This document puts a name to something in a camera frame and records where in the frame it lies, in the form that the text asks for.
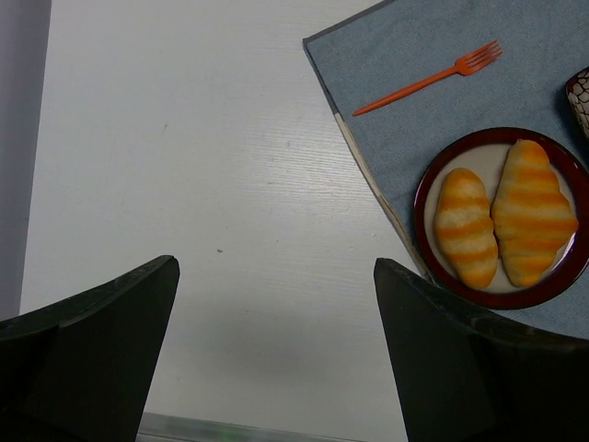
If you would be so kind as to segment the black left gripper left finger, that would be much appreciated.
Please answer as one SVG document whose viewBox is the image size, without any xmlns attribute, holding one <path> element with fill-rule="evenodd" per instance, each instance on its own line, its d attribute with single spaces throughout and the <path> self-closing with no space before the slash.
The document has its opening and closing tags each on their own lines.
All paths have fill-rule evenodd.
<svg viewBox="0 0 589 442">
<path fill-rule="evenodd" d="M 135 440 L 178 284 L 163 255 L 2 321 L 2 440 Z"/>
</svg>

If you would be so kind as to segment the small striped bread roll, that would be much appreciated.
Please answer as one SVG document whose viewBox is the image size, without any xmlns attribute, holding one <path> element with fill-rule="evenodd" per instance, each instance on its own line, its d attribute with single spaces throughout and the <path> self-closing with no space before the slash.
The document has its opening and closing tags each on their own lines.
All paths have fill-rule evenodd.
<svg viewBox="0 0 589 442">
<path fill-rule="evenodd" d="M 482 290 L 491 284 L 498 266 L 498 245 L 486 189 L 473 171 L 457 168 L 446 175 L 433 232 L 440 251 L 464 285 Z"/>
</svg>

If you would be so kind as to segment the large striped croissant bread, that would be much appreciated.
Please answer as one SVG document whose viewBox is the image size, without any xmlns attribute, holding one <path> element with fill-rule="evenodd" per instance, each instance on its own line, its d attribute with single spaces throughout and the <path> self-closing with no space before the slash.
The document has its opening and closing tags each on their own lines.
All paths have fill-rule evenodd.
<svg viewBox="0 0 589 442">
<path fill-rule="evenodd" d="M 491 218 L 510 282 L 535 285 L 579 226 L 540 144 L 519 140 L 510 147 Z"/>
</svg>

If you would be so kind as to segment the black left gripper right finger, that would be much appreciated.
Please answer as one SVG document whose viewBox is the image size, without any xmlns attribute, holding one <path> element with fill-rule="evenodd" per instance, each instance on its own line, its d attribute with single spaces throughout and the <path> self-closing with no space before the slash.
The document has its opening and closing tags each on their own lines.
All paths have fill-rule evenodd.
<svg viewBox="0 0 589 442">
<path fill-rule="evenodd" d="M 411 441 L 584 441 L 588 342 L 507 319 L 380 258 L 375 291 Z"/>
</svg>

